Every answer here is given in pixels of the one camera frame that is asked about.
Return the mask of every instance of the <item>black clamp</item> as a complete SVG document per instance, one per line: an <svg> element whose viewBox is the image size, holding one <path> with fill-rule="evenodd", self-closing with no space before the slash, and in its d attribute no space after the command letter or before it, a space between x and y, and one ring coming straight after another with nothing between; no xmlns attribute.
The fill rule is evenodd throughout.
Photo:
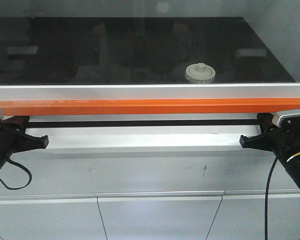
<svg viewBox="0 0 300 240"><path fill-rule="evenodd" d="M0 169L6 162L23 169L29 175L29 181L22 187L8 187L0 178L2 184L9 190L18 190L28 186L32 180L31 172L23 165L10 159L14 153L26 152L35 149L45 149L48 136L35 137L26 134L29 116L13 116L2 120L0 111Z"/></svg>

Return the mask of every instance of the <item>glass panel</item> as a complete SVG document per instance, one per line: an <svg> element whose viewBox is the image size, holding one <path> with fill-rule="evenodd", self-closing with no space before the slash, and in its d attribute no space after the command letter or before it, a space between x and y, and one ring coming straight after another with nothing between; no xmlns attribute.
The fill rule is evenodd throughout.
<svg viewBox="0 0 300 240"><path fill-rule="evenodd" d="M300 82L289 2L5 2L0 85Z"/></svg>

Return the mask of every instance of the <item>white cabinet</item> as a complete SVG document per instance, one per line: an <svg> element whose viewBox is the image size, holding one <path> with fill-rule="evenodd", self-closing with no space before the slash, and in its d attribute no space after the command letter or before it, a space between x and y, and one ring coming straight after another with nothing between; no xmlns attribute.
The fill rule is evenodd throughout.
<svg viewBox="0 0 300 240"><path fill-rule="evenodd" d="M100 198L109 240L205 239L221 197Z"/></svg>

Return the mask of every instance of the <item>black glass surface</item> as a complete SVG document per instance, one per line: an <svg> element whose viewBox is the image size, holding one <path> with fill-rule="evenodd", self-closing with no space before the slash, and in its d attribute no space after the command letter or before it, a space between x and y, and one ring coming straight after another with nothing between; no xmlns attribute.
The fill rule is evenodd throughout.
<svg viewBox="0 0 300 240"><path fill-rule="evenodd" d="M195 63L214 84L294 82L241 17L0 18L0 36L0 85L192 84Z"/></svg>

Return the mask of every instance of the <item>cabinet door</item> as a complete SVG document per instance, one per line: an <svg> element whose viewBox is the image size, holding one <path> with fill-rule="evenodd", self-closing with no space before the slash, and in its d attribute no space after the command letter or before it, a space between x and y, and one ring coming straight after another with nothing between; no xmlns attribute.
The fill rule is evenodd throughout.
<svg viewBox="0 0 300 240"><path fill-rule="evenodd" d="M221 197L100 198L109 240L205 239Z"/></svg>
<svg viewBox="0 0 300 240"><path fill-rule="evenodd" d="M208 240L264 239L264 196L225 196ZM300 194L271 195L269 240L300 239Z"/></svg>
<svg viewBox="0 0 300 240"><path fill-rule="evenodd" d="M96 202L0 204L0 236L4 240L106 239Z"/></svg>

